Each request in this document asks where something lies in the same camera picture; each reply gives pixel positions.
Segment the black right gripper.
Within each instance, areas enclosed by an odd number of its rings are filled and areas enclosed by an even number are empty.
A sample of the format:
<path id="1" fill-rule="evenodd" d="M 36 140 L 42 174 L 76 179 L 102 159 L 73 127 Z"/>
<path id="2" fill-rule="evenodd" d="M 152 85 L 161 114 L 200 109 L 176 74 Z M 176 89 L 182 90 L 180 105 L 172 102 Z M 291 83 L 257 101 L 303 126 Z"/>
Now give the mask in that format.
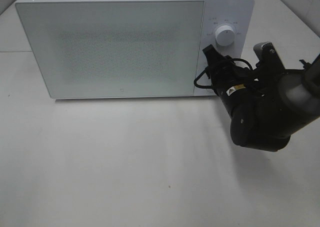
<path id="1" fill-rule="evenodd" d="M 207 60 L 208 78 L 211 79 L 211 88 L 219 95 L 218 88 L 224 87 L 230 82 L 246 78 L 247 72 L 252 71 L 252 65 L 245 59 L 232 58 L 229 55 L 221 55 L 215 47 L 210 44 L 202 50 Z"/>

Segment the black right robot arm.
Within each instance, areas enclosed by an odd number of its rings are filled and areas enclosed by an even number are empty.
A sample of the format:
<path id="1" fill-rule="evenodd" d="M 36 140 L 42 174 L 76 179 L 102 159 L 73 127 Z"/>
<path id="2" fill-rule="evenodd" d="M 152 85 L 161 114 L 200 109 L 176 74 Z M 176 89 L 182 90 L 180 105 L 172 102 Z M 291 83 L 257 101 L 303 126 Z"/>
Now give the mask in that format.
<path id="1" fill-rule="evenodd" d="M 302 62 L 302 69 L 284 67 L 271 42 L 254 46 L 255 66 L 238 66 L 239 58 L 203 49 L 202 74 L 230 116 L 232 142 L 241 147 L 277 152 L 292 134 L 320 116 L 320 60 Z"/>

